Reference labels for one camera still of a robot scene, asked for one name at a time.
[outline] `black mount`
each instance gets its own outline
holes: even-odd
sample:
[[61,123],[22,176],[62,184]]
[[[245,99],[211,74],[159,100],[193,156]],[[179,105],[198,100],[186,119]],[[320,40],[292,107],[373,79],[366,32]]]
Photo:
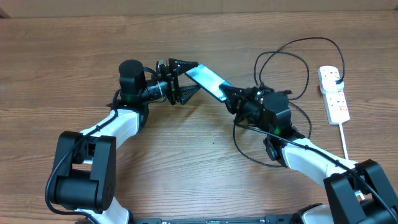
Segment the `black mount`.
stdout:
[[[200,86],[180,86],[178,76],[197,66],[198,62],[170,58],[168,65],[159,60],[152,70],[137,60],[124,61],[119,66],[121,100],[118,105],[135,107],[161,98],[167,98],[171,105],[176,102],[184,105]],[[152,74],[150,80],[145,79],[144,72]]]
[[[53,170],[62,157],[83,135],[65,131],[58,139]],[[91,170],[74,169],[92,159]],[[89,137],[76,147],[60,166],[50,185],[49,199],[67,210],[89,209],[96,213],[107,210],[116,189],[116,138]]]
[[[287,95],[292,93],[290,90],[275,92],[274,89],[264,85],[247,89],[220,85],[220,89],[227,97],[225,101],[227,110],[231,114],[236,114],[235,122],[246,120],[263,131],[291,141],[305,137],[292,126],[292,113],[287,99]],[[285,146],[283,141],[268,136],[264,139],[264,145],[272,161],[278,161],[287,167],[280,156]]]
[[[367,160],[357,164],[355,172],[379,194],[396,216],[398,198],[381,166],[377,162]],[[334,223],[395,223],[377,200],[372,198],[358,201],[355,191],[360,190],[365,195],[370,194],[370,191],[351,174],[333,174],[323,182]]]

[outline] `black bracket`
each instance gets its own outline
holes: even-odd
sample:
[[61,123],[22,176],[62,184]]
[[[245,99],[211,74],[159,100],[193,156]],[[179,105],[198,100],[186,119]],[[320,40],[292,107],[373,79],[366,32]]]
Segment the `black bracket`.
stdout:
[[[199,85],[180,86],[178,76],[198,66],[198,62],[186,62],[169,58],[156,63],[155,71],[144,67],[137,60],[127,60],[120,64],[121,100],[118,105],[135,108],[143,103],[166,97],[171,105],[177,102],[184,105],[199,89]],[[144,72],[150,72],[146,80]]]
[[[83,135],[65,131],[58,139],[53,170],[62,157]],[[92,159],[91,171],[78,170],[72,164]],[[50,185],[49,199],[67,210],[107,210],[116,190],[116,138],[89,137],[77,146],[60,166]]]
[[[356,170],[387,206],[396,214],[398,198],[381,166],[372,160],[358,164]],[[355,191],[369,194],[369,190],[349,173],[333,174],[323,180],[331,214],[335,223],[395,223],[384,207],[374,199],[359,202]]]

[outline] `black cylinder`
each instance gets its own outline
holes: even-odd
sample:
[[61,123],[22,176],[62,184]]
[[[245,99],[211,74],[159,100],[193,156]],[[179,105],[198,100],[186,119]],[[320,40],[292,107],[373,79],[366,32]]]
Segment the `black cylinder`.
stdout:
[[169,87],[167,85],[167,82],[158,82],[156,80],[148,81],[147,88],[141,95],[141,101],[154,101],[166,97],[168,89]]
[[[362,209],[366,214],[366,219],[361,221],[360,224],[393,224],[394,219],[390,213],[387,212],[381,205],[379,205],[374,199],[367,199],[361,202]],[[394,215],[397,215],[396,211],[391,208]]]
[[144,66],[137,60],[126,60],[119,66],[120,88],[123,95],[138,95],[146,87]]
[[95,210],[97,185],[95,181],[79,177],[60,179],[57,185],[57,203],[72,210],[77,208]]

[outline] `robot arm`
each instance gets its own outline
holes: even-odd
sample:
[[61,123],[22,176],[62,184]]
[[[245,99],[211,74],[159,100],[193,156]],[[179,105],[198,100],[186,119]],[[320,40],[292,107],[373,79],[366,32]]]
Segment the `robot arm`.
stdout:
[[[291,122],[287,94],[261,85],[240,89],[220,85],[228,111],[237,126],[246,120],[267,134],[266,151],[273,161],[297,170],[319,185],[328,196],[326,205],[308,207],[296,213],[291,223],[395,223],[398,198],[381,166],[372,160],[358,164],[339,158],[300,134]],[[359,193],[374,199],[359,201]]]
[[[109,116],[80,133],[65,131],[60,135],[53,173],[46,187],[47,205],[50,202],[62,205],[67,210],[85,214],[93,223],[132,221],[131,213],[114,197],[116,149],[144,127],[149,114],[148,102],[165,98],[171,105],[177,102],[184,105],[200,89],[198,85],[178,84],[178,76],[197,65],[170,58],[169,64],[157,62],[154,71],[136,60],[123,62],[119,66],[121,89],[110,105]],[[152,74],[150,80],[146,80],[144,72]],[[72,167],[82,163],[92,164],[91,170]]]

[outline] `power outlet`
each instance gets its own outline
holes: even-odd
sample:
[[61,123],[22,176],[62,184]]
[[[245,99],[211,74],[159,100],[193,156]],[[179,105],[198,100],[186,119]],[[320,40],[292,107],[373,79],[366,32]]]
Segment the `power outlet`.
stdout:
[[333,66],[322,66],[318,69],[319,87],[323,94],[343,90],[344,82],[336,84],[340,79],[338,69]]
[[343,90],[322,95],[329,124],[342,124],[350,119]]

